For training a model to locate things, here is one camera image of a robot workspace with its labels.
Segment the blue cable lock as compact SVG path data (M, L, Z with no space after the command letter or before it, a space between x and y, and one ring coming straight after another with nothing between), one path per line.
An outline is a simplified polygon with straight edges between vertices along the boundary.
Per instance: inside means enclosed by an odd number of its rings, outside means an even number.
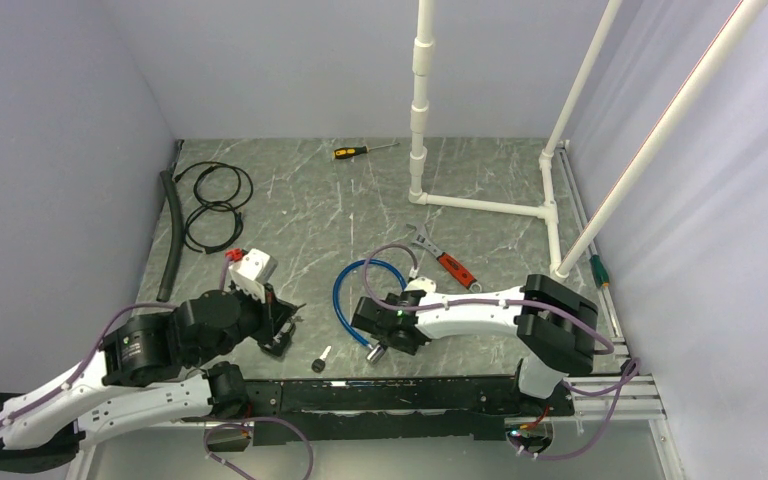
M357 260L340 271L332 286L331 301L335 316L344 331L365 350L366 362L375 365L386 354L387 347L370 341L364 334L355 329L351 325L347 310L347 307L354 306L358 299L356 276L362 266L363 260Z

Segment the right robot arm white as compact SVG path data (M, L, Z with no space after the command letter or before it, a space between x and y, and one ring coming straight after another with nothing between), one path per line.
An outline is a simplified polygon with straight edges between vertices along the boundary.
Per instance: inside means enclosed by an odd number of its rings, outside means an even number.
M434 281L417 277L398 294L362 297L350 322L385 347L409 355L446 337L517 338L527 353L510 392L513 406L524 415L545 407L565 378L591 373L595 356L613 352L597 323L593 302L542 274L529 275L522 286L469 294L440 293Z

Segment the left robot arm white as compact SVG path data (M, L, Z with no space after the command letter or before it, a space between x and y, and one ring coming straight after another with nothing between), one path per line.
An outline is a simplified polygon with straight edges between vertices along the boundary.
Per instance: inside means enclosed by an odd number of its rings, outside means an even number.
M286 350L298 306L210 290L121 309L75 366L27 393L0 392L0 471L35 474L98 443L176 419L236 420L252 400L225 355L247 339Z

